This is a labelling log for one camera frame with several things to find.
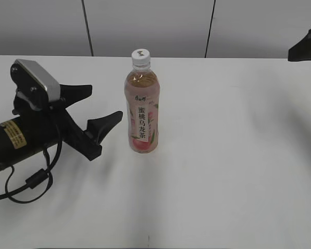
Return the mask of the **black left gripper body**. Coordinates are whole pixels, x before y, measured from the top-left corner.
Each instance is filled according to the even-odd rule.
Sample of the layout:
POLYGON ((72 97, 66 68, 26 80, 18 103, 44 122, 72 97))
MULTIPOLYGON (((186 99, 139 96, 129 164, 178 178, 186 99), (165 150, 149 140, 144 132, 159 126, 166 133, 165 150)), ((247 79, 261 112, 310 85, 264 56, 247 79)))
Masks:
POLYGON ((95 144, 72 119, 62 101, 49 104, 47 109, 34 111, 22 99, 15 96, 15 115, 19 115, 23 131, 35 150, 62 141, 92 161, 102 153, 102 146, 95 144))

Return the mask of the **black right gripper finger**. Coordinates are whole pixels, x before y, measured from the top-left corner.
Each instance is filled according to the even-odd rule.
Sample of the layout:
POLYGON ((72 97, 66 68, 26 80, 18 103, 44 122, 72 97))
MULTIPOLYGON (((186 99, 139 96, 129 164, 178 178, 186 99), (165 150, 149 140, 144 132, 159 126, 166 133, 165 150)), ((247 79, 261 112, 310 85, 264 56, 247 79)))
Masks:
POLYGON ((289 62, 311 61, 311 29, 297 44, 288 51, 289 62))

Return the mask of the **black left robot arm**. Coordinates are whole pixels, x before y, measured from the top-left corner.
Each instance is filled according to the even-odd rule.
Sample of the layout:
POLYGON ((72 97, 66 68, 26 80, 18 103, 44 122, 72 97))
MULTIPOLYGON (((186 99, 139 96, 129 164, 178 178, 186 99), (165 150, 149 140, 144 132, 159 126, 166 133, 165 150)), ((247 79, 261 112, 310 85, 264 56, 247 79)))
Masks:
POLYGON ((0 171, 21 162, 45 147, 63 141, 92 161, 102 153, 101 142, 122 120, 123 112, 89 119, 82 130, 67 112, 67 108, 91 96, 92 86, 60 86, 60 99, 42 110, 32 110, 19 97, 13 102, 16 118, 0 123, 0 171))

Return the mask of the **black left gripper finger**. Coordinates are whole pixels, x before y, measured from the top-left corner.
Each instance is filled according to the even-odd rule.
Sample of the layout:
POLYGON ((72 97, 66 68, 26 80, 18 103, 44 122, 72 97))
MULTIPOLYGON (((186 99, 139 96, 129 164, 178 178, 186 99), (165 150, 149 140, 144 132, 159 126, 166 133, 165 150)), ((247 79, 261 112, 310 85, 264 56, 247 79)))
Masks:
POLYGON ((89 119, 85 134, 97 145, 100 145, 107 134, 119 123, 123 117, 122 111, 114 112, 108 116, 89 119))
POLYGON ((60 100, 62 101, 64 108, 68 108, 92 95, 92 85, 60 85, 60 89, 60 100))

